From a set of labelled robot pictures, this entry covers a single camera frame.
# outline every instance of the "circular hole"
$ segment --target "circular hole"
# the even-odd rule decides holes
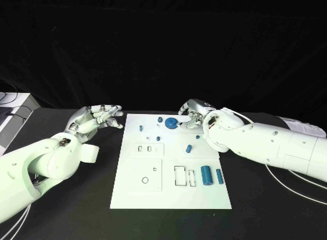
[[[142,182],[145,183],[145,184],[148,184],[149,183],[149,178],[148,177],[145,177],[143,179],[142,179]]]

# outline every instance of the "blue cylinder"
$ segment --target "blue cylinder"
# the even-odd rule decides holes
[[[211,167],[210,166],[202,166],[201,167],[201,172],[202,172],[204,185],[207,185],[207,186],[213,185],[214,184],[214,179],[213,179]]]
[[[169,128],[169,129],[176,129],[178,128],[178,119],[174,118],[174,117],[169,117],[166,120],[165,120],[165,126]]]
[[[221,169],[217,169],[217,175],[218,175],[220,184],[224,184],[224,176],[223,176],[223,170]]]
[[[194,149],[194,146],[188,145],[187,152],[191,153],[192,149]]]

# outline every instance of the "black table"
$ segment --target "black table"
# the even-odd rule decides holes
[[[38,109],[8,152],[63,132],[74,109]],[[126,111],[138,114],[175,112]],[[266,113],[246,113],[260,123],[289,128]],[[119,118],[125,124],[126,117]],[[32,204],[18,240],[318,240],[327,239],[327,206],[290,192],[266,166],[221,153],[233,210],[110,209],[125,129],[101,129],[90,144],[100,146],[97,163],[81,163],[74,176]],[[327,202],[327,191],[287,170],[279,179],[305,195]],[[0,237],[22,212],[0,224]]]

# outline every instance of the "black curtain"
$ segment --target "black curtain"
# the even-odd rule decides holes
[[[0,80],[44,107],[200,98],[327,131],[327,1],[0,1]]]

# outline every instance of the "robotic hand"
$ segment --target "robotic hand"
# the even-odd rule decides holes
[[[83,107],[64,132],[0,157],[0,223],[74,175],[80,162],[96,163],[100,147],[86,142],[99,129],[123,128],[113,118],[123,116],[122,109],[119,105]],[[34,181],[29,172],[40,176]]]
[[[296,171],[327,182],[327,138],[286,128],[253,122],[228,108],[217,110],[198,99],[191,99],[179,110],[188,109],[192,120],[184,128],[204,126],[204,138],[211,147],[225,153],[230,149],[247,159]]]

